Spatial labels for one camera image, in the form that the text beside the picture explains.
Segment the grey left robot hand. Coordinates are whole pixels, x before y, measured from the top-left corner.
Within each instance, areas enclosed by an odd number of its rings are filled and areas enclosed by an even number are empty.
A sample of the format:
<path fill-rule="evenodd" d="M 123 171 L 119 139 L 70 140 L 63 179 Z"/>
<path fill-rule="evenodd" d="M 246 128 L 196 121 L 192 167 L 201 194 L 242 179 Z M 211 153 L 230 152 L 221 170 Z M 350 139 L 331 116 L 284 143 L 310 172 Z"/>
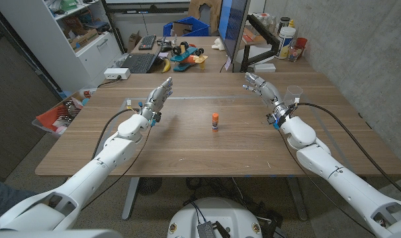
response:
<path fill-rule="evenodd" d="M 152 90 L 141 108 L 139 115 L 146 118 L 148 122 L 151 122 L 155 115 L 159 114 L 167 98 L 173 93 L 172 86 L 172 77 L 168 77 L 158 88 Z"/>

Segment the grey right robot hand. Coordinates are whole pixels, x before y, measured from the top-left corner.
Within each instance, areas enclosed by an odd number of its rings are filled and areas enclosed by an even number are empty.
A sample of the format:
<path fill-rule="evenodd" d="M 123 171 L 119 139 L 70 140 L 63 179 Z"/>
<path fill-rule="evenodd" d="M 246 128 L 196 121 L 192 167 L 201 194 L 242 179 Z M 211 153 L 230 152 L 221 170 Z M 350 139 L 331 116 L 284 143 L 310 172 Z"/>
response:
<path fill-rule="evenodd" d="M 290 118 L 290 113 L 293 109 L 283 102 L 283 98 L 272 83 L 249 72 L 245 73 L 245 80 L 250 83 L 251 86 L 243 85 L 243 88 L 261 97 L 265 105 L 272 110 L 272 113 L 267 115 L 268 123 L 279 130 L 286 120 Z"/>

